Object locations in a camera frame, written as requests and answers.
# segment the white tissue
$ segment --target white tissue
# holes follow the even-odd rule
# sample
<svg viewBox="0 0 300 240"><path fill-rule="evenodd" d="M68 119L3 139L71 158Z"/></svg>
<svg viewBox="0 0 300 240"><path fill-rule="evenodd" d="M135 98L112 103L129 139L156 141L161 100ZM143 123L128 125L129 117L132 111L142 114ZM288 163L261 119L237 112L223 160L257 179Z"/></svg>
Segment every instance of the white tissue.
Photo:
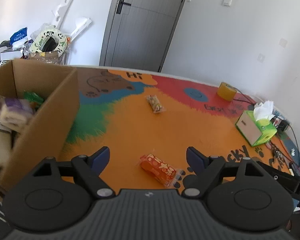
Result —
<svg viewBox="0 0 300 240"><path fill-rule="evenodd" d="M256 121L260 119L271 120L274 117L273 111L273 101L266 101L264 103L256 104L253 110L253 116Z"/></svg>

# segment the orange mat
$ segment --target orange mat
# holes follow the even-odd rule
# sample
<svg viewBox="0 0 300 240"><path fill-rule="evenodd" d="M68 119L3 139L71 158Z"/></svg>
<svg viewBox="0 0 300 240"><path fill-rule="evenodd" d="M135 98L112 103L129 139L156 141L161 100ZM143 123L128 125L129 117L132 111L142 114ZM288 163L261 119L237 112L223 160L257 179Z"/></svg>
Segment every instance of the orange mat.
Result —
<svg viewBox="0 0 300 240"><path fill-rule="evenodd" d="M186 162L189 146L206 156L234 162L247 156L288 171L265 145L250 147L235 128L249 103L227 102L216 95L216 87L125 71L78 71L81 106L59 160L108 146L110 162L100 177L117 193L121 188L163 188L137 165L149 153L186 172L175 186L182 191L183 181L195 176ZM157 95L166 111L154 114L147 95ZM235 99L246 100L240 94ZM280 145L278 138L273 142Z"/></svg>

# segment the tissue pack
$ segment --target tissue pack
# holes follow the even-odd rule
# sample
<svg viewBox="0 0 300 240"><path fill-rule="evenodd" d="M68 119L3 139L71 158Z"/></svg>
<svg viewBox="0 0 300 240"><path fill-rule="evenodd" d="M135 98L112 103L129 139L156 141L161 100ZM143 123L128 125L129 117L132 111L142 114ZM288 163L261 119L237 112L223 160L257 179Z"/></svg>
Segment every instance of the tissue pack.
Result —
<svg viewBox="0 0 300 240"><path fill-rule="evenodd" d="M251 146L266 143L277 132L276 127L268 119L256 121L253 111L248 110L242 113L235 125Z"/></svg>

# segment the green painted area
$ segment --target green painted area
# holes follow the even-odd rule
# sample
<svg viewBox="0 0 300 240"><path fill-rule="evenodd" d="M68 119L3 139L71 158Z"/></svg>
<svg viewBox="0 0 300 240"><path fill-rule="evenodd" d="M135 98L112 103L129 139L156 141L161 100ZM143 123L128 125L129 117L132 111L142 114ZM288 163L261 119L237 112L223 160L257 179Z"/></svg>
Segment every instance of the green painted area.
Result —
<svg viewBox="0 0 300 240"><path fill-rule="evenodd" d="M81 105L66 142L72 144L77 138L85 140L88 136L104 134L108 124L105 116L113 112L113 103Z"/></svg>
<svg viewBox="0 0 300 240"><path fill-rule="evenodd" d="M281 140L290 140L289 136L285 132L278 131L278 136Z"/></svg>

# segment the orange snack package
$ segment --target orange snack package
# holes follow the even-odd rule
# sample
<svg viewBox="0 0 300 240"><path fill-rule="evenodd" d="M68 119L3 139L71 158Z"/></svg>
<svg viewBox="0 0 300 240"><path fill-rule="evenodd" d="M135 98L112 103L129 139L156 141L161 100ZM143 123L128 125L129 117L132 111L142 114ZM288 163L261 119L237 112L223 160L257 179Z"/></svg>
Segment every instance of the orange snack package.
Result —
<svg viewBox="0 0 300 240"><path fill-rule="evenodd" d="M153 154L141 156L139 164L166 188L172 187L182 173L182 170L176 170Z"/></svg>

